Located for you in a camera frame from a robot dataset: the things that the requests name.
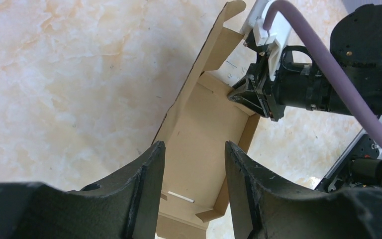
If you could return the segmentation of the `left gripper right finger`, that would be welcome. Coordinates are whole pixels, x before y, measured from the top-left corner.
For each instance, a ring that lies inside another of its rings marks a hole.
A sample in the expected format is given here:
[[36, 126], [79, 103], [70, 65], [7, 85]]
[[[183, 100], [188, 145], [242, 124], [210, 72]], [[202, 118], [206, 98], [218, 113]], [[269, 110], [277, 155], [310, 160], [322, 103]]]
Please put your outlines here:
[[237, 239], [382, 239], [382, 188], [324, 193], [295, 184], [225, 144]]

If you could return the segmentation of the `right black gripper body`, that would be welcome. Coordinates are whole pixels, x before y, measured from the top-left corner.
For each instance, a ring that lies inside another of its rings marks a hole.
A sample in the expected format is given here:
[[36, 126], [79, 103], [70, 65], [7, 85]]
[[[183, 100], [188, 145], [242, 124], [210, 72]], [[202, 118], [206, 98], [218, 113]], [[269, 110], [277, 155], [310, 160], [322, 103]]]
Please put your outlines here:
[[333, 90], [315, 61], [294, 62], [294, 53], [303, 53], [312, 58], [308, 49], [301, 45], [287, 45], [280, 58], [280, 67], [275, 80], [269, 77], [267, 46], [257, 47], [253, 33], [245, 40], [247, 47], [257, 55], [247, 74], [258, 80], [258, 89], [266, 97], [270, 120], [278, 121], [284, 116], [286, 107], [348, 115], [349, 110]]

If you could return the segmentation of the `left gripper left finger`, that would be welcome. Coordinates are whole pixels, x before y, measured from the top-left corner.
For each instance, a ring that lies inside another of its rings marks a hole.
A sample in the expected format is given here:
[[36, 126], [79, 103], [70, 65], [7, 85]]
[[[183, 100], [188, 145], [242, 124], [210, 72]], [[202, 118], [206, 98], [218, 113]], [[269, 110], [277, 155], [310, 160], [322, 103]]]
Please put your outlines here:
[[41, 182], [0, 183], [0, 239], [152, 239], [165, 144], [81, 190]]

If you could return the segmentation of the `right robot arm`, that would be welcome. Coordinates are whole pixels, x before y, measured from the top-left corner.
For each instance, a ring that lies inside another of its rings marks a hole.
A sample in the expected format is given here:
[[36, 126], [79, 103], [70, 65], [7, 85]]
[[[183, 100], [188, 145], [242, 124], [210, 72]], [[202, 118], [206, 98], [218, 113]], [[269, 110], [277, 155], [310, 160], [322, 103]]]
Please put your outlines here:
[[[270, 30], [263, 24], [272, 0], [258, 0], [241, 28], [246, 46], [257, 60], [229, 93], [228, 99], [263, 118], [278, 121], [286, 107], [348, 115], [315, 61], [297, 63], [294, 52], [312, 57], [305, 46], [289, 45], [291, 25], [273, 13]], [[330, 53], [382, 122], [382, 4], [362, 4], [333, 28]], [[363, 130], [323, 177], [316, 190], [382, 187], [382, 150]]]

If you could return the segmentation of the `brown cardboard box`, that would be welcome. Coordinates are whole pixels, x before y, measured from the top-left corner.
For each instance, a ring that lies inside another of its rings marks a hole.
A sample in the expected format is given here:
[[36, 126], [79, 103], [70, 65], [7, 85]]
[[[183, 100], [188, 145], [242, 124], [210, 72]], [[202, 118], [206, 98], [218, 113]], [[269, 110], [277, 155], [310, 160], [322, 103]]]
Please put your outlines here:
[[259, 117], [229, 101], [232, 88], [212, 74], [243, 39], [224, 23], [245, 8], [242, 0], [224, 5], [155, 136], [166, 146], [156, 228], [162, 238], [206, 238], [229, 204], [225, 143], [244, 151], [251, 145]]

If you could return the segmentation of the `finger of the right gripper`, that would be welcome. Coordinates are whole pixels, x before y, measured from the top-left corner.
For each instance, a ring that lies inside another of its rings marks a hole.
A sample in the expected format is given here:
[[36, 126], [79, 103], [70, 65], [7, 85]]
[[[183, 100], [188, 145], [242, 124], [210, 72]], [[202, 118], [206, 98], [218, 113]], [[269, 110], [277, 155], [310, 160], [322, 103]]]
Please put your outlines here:
[[258, 80], [252, 74], [246, 74], [232, 86], [228, 100], [241, 104], [263, 118], [270, 118], [266, 97], [258, 89]]

